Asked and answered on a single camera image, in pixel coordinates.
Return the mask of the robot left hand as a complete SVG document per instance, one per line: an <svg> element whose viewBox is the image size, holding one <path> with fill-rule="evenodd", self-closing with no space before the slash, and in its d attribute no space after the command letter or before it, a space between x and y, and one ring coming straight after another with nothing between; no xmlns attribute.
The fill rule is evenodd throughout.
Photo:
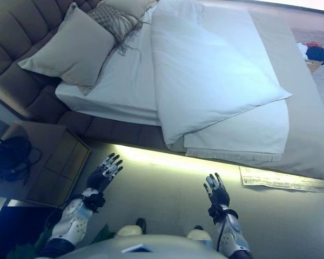
<svg viewBox="0 0 324 259"><path fill-rule="evenodd" d="M100 165L88 177L87 188L103 192L113 181L115 176L123 169L119 154L111 153L104 158Z"/></svg>

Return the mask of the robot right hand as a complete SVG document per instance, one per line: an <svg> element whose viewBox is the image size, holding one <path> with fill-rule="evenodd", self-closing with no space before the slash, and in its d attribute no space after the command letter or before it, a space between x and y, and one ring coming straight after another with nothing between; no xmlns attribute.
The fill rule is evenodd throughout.
<svg viewBox="0 0 324 259"><path fill-rule="evenodd" d="M203 186L212 205L216 207L229 206L230 197L218 173L207 176Z"/></svg>

